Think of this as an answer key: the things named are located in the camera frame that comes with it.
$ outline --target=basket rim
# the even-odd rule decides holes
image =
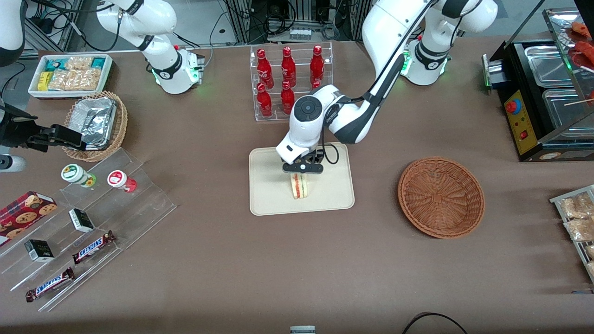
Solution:
[[[478,212],[476,219],[474,219],[474,221],[471,224],[469,224],[469,226],[466,229],[461,230],[456,233],[439,233],[438,231],[431,229],[431,228],[427,227],[426,225],[424,225],[410,211],[410,209],[408,207],[408,203],[405,198],[406,197],[406,192],[404,189],[405,180],[407,179],[407,177],[409,176],[410,172],[413,169],[415,169],[416,167],[422,166],[430,161],[431,162],[448,163],[448,164],[453,165],[455,168],[459,169],[466,177],[468,177],[472,186],[477,189],[477,191],[479,193],[478,194],[478,196],[479,196],[479,212]],[[405,216],[408,218],[408,220],[420,231],[422,231],[423,233],[426,233],[432,237],[436,237],[436,238],[440,238],[440,239],[453,239],[453,238],[460,238],[465,235],[468,235],[478,227],[482,218],[485,215],[485,194],[482,190],[482,187],[481,187],[479,181],[476,179],[474,174],[471,173],[466,167],[464,167],[463,165],[459,164],[458,162],[448,159],[446,157],[431,156],[431,157],[425,157],[422,159],[418,159],[418,160],[415,160],[412,163],[410,163],[404,169],[404,171],[402,172],[402,174],[400,176],[400,179],[398,181],[397,192],[398,192],[397,196],[398,196],[398,201],[400,203],[400,207],[401,207],[402,211],[404,212]]]

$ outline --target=jar lid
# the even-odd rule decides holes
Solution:
[[[68,182],[78,181],[83,177],[83,173],[81,166],[71,163],[62,170],[62,179]]]
[[[123,186],[127,180],[128,176],[122,171],[113,171],[108,175],[108,184],[115,188]]]

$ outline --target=stainless steel tray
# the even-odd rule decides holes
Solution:
[[[576,117],[584,113],[582,103],[565,106],[566,103],[579,101],[575,89],[549,89],[542,94],[546,103],[549,116],[555,124],[555,128],[567,125]],[[581,122],[563,133],[564,137],[591,137],[594,136],[594,114],[583,119]]]
[[[524,53],[537,85],[543,88],[573,87],[556,46],[531,46]]]

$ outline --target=beige tray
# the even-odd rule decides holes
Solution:
[[[282,161],[274,147],[255,149],[249,154],[249,209],[256,216],[284,213],[348,209],[355,204],[350,176],[349,152],[344,144],[333,143],[339,151],[336,165],[326,160],[322,174],[308,174],[309,196],[293,198],[290,174],[283,172]],[[336,159],[326,146],[330,160]]]

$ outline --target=brown wicker basket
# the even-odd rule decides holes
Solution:
[[[128,125],[128,111],[126,111],[126,106],[116,94],[106,91],[85,96],[83,99],[98,99],[100,97],[109,97],[118,103],[115,119],[113,120],[113,131],[110,138],[111,144],[103,151],[77,151],[63,147],[66,154],[73,159],[83,160],[86,162],[101,161],[113,154],[120,146],[122,146],[122,142],[124,141],[124,137],[126,135],[126,126]],[[70,108],[68,115],[66,115],[66,121],[64,121],[64,126],[66,127],[70,123],[70,117],[72,116],[73,110],[74,105],[72,108]]]
[[[411,163],[400,177],[398,201],[413,225],[441,239],[471,233],[485,213],[485,196],[474,175],[443,157]]]

